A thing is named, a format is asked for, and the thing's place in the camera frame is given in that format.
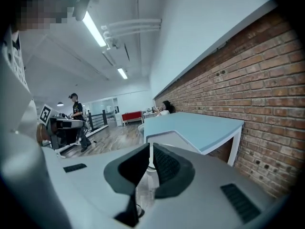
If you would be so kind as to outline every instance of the dark pants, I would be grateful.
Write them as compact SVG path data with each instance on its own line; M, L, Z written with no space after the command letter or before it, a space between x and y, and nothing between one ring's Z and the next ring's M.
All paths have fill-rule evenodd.
M86 149L90 144L90 140L85 135L85 127L82 127L78 130L77 139L81 138L81 148Z

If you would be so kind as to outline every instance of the fluorescent light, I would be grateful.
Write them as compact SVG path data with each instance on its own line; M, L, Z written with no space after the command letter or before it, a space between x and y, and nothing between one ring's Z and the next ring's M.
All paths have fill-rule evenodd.
M93 20L91 19L88 11L86 12L85 17L82 21L84 22L85 26L87 26L88 30L90 31L90 33L92 34L94 39L97 41L99 46L100 47L106 46L106 43L105 43L103 37L101 36L99 30L96 28L96 26L95 26Z
M127 79L127 75L125 74L124 70L122 68L118 69L118 72L121 74L121 76L124 78L124 79Z

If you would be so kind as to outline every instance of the black t-shirt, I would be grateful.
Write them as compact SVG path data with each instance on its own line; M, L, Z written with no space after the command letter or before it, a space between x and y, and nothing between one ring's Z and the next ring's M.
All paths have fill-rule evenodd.
M82 104L79 103L79 102L75 102L74 105L73 105L73 114L76 114L78 112L82 112ZM74 119L75 120L84 120L82 115L75 116Z

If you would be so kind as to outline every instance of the black grille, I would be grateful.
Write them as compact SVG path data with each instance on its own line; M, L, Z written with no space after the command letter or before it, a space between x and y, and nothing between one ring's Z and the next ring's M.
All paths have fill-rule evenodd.
M258 208L235 185L228 184L220 187L244 223L253 220L260 214Z
M83 168L86 168L86 167L87 166L85 164L77 164L77 165L73 165L73 166L64 167L63 169L65 170L66 173L68 173L68 172L83 169Z

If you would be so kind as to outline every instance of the wooden floor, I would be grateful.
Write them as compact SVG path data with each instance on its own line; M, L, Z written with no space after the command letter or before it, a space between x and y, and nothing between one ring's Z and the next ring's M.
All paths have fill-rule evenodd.
M73 158L102 154L130 146L140 146L143 144L143 138L137 129L140 124L141 122L131 122L123 127L117 126L116 123L109 123L109 127L89 137L92 144L85 152L81 152L81 146L73 146L62 152L61 155ZM136 188L136 203L145 210L145 214L149 213L153 206L154 192L158 186L157 172L148 169Z
M137 129L140 124L141 122L131 122L124 127L117 126L116 123L109 123L109 127L89 137L92 144L85 152L81 152L81 146L73 146L62 152L61 155L73 158L97 155L125 147L141 145L143 138Z

